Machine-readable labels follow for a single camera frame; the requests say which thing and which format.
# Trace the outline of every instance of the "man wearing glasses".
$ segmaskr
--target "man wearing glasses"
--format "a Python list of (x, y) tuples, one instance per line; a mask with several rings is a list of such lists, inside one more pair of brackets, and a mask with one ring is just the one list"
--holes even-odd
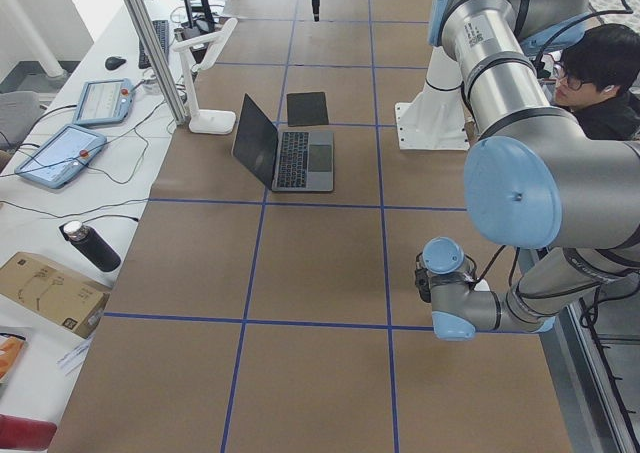
[(629, 88), (640, 72), (640, 35), (619, 24), (587, 30), (554, 65), (554, 103), (569, 110), (592, 140), (640, 134), (640, 101)]

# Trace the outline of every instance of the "brown table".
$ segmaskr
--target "brown table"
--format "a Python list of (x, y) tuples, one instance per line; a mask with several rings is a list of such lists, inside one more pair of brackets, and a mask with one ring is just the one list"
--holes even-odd
[(434, 236), (481, 268), (496, 250), (464, 211), (465, 153), (397, 146), (430, 2), (322, 0), (313, 23), (309, 0), (230, 0), (201, 107), (246, 92), (286, 122), (286, 93), (326, 92), (335, 192), (265, 191), (233, 134), (178, 128), (51, 452), (571, 451), (538, 337), (439, 341), (413, 287)]

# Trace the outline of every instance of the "black hair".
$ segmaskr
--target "black hair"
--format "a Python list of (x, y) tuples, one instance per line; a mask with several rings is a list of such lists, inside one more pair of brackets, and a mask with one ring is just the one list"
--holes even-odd
[(619, 85), (622, 95), (640, 73), (640, 35), (625, 25), (600, 25), (565, 49), (560, 61), (568, 75), (594, 83), (598, 91)]

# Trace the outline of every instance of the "red cylinder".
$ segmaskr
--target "red cylinder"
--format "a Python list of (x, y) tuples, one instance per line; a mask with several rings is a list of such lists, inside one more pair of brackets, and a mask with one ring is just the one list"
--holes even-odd
[(49, 421), (0, 415), (0, 448), (46, 450), (57, 429), (56, 424)]

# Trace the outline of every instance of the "black shirt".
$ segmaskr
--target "black shirt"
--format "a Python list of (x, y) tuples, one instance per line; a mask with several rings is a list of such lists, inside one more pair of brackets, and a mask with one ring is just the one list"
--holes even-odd
[(573, 112), (587, 138), (631, 140), (640, 133), (640, 101), (628, 91), (621, 96)]

